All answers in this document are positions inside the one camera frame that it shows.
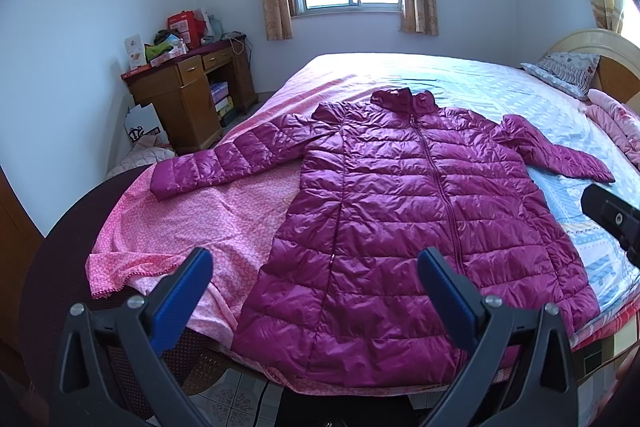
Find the wooden desk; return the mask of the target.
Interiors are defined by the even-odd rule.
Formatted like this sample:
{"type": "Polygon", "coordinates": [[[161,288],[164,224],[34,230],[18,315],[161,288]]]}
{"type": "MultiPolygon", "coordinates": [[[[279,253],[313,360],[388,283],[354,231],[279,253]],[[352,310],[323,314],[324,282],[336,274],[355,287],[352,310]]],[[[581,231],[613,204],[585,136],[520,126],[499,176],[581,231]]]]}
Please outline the wooden desk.
{"type": "Polygon", "coordinates": [[[241,113],[258,100],[250,73],[250,44],[243,34],[126,72],[122,81],[137,104],[154,106],[170,146],[179,155],[205,150],[221,138],[213,84],[228,86],[232,108],[241,113]]]}

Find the green item on desk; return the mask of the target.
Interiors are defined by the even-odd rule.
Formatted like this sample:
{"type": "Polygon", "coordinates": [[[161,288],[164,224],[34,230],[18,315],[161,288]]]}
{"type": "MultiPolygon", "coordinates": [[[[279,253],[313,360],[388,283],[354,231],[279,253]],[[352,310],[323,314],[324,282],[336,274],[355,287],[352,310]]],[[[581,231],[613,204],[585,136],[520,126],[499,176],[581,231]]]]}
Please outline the green item on desk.
{"type": "Polygon", "coordinates": [[[145,46],[145,58],[148,62],[155,60],[157,57],[170,52],[174,48],[174,45],[165,40],[159,44],[153,44],[152,46],[145,46]]]}

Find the red gift box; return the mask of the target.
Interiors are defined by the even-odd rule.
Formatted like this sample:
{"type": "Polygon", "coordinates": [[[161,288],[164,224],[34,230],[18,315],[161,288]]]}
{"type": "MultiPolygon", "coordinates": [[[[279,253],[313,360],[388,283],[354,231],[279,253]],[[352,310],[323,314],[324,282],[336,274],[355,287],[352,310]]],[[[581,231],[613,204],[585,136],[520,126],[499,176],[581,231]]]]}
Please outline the red gift box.
{"type": "Polygon", "coordinates": [[[206,25],[204,20],[198,18],[194,11],[182,11],[168,17],[167,28],[175,32],[186,46],[193,50],[201,46],[206,25]]]}

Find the white paper bag on floor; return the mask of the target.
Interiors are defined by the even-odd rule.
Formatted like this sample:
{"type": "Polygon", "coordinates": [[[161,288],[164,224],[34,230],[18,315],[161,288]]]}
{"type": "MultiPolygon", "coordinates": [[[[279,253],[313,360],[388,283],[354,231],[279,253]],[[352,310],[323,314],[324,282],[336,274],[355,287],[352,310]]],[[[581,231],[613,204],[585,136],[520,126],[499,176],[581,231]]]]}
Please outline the white paper bag on floor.
{"type": "Polygon", "coordinates": [[[168,135],[152,103],[131,107],[125,116],[124,126],[132,145],[137,145],[147,135],[152,136],[155,145],[169,145],[168,135]]]}

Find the patterned pillow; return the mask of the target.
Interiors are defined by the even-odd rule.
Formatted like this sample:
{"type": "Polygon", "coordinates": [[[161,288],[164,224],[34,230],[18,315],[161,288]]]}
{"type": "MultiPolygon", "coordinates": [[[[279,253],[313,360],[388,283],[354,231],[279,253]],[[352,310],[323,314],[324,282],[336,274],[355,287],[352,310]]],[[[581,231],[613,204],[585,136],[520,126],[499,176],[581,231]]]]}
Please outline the patterned pillow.
{"type": "Polygon", "coordinates": [[[521,68],[548,86],[586,101],[600,58],[592,53],[549,52],[537,63],[522,63],[521,68]]]}

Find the white card box on desk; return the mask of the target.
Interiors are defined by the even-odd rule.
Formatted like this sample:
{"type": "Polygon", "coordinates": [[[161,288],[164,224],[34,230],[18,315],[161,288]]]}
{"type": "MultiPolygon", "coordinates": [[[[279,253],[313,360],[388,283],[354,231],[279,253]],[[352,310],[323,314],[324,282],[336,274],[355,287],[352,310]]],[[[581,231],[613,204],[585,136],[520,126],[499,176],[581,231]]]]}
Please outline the white card box on desk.
{"type": "Polygon", "coordinates": [[[125,49],[128,54],[130,70],[135,70],[148,64],[145,55],[145,45],[139,34],[125,39],[125,49]]]}

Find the dark round chair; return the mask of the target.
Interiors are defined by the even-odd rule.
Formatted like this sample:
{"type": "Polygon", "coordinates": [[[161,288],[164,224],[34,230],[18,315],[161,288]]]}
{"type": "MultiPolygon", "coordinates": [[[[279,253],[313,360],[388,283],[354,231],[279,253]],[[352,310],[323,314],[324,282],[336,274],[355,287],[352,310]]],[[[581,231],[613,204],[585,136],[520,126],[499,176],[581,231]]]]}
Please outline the dark round chair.
{"type": "MultiPolygon", "coordinates": [[[[109,179],[79,199],[44,239],[29,267],[20,304],[20,345],[27,374],[38,395],[52,403],[58,346],[66,315],[74,303],[92,311],[111,309],[134,295],[130,287],[110,297],[91,296],[85,264],[103,225],[144,167],[109,179]]],[[[189,395],[197,395],[231,369],[230,359],[213,350],[214,342],[188,329],[164,360],[189,395]]]]}

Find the brown wooden cabinet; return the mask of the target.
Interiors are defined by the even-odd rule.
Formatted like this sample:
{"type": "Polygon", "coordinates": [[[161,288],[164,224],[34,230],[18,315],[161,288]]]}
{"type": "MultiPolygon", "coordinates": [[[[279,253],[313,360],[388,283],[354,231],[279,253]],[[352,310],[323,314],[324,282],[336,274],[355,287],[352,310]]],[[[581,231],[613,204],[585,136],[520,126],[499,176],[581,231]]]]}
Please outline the brown wooden cabinet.
{"type": "Polygon", "coordinates": [[[43,236],[17,199],[4,172],[0,190],[1,372],[28,387],[18,316],[28,269],[43,236]]]}

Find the blue and pink bed sheet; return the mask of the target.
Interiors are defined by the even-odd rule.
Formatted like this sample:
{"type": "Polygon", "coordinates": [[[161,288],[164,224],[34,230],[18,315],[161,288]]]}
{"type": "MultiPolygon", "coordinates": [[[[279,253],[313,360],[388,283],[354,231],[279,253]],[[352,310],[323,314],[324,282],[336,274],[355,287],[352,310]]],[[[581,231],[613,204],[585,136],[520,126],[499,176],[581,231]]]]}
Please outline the blue and pink bed sheet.
{"type": "MultiPolygon", "coordinates": [[[[521,69],[450,57],[404,54],[330,54],[312,60],[258,112],[217,146],[285,115],[310,116],[323,103],[367,103],[374,92],[430,92],[441,108],[465,108],[492,122],[518,115],[550,142],[600,159],[612,172],[612,190],[638,202],[639,175],[614,142],[569,98],[521,69]]],[[[269,378],[307,395],[398,395],[436,385],[342,388],[282,375],[232,349],[242,306],[268,261],[274,234],[299,191],[299,160],[256,176],[158,199],[151,190],[154,165],[128,188],[108,216],[86,263],[93,297],[126,287],[148,293],[195,247],[206,248],[214,271],[190,318],[191,329],[269,378]]],[[[572,241],[598,299],[596,317],[570,336],[573,346],[616,331],[618,318],[639,306],[639,273],[605,231],[584,216],[579,199],[592,180],[530,168],[561,228],[572,241]]]]}

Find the stacked boxes under desk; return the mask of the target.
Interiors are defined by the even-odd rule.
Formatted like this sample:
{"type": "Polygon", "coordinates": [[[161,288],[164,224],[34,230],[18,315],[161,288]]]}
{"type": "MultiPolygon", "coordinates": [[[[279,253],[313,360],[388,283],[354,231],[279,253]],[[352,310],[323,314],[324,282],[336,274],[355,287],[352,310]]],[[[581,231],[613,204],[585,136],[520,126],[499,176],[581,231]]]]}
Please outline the stacked boxes under desk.
{"type": "Polygon", "coordinates": [[[229,92],[228,82],[217,82],[209,86],[210,95],[212,96],[213,103],[215,105],[216,112],[220,119],[224,118],[229,112],[234,109],[234,103],[232,101],[229,92]]]}

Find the magenta puffer down jacket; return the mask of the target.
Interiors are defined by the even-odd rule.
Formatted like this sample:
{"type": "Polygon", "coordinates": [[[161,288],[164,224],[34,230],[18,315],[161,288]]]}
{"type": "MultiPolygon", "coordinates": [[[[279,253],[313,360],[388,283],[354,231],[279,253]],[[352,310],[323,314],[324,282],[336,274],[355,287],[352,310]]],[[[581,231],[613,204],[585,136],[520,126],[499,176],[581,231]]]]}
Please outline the magenta puffer down jacket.
{"type": "Polygon", "coordinates": [[[518,115],[492,122],[430,92],[323,103],[158,165],[158,199],[292,160],[299,191],[242,306],[232,349],[282,375],[342,388],[447,384],[462,363],[418,279],[434,247],[483,294],[554,303],[567,332],[599,314],[585,265],[529,176],[610,183],[600,159],[518,115]]]}

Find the wooden headboard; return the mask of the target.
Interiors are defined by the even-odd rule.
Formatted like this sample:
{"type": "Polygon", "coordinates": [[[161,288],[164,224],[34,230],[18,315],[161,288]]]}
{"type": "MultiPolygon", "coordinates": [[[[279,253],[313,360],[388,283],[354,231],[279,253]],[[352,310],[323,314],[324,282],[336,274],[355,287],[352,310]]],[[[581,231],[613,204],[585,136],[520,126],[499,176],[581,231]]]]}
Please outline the wooden headboard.
{"type": "Polygon", "coordinates": [[[549,52],[584,52],[601,57],[592,87],[639,113],[640,49],[614,31],[589,28],[574,31],[549,52]]]}

